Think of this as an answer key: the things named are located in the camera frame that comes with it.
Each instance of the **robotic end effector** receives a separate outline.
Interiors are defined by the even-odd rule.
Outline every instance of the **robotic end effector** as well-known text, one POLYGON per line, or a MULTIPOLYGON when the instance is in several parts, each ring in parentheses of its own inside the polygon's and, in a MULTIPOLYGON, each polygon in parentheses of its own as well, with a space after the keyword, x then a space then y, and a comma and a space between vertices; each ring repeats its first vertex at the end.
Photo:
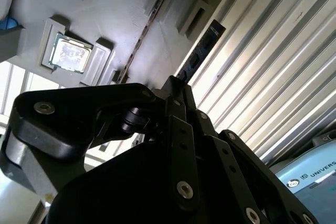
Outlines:
POLYGON ((318 223, 231 131, 217 134, 191 87, 140 84, 28 92, 0 154, 12 180, 50 208, 47 223, 318 223), (85 172, 87 149, 133 133, 143 142, 85 172))

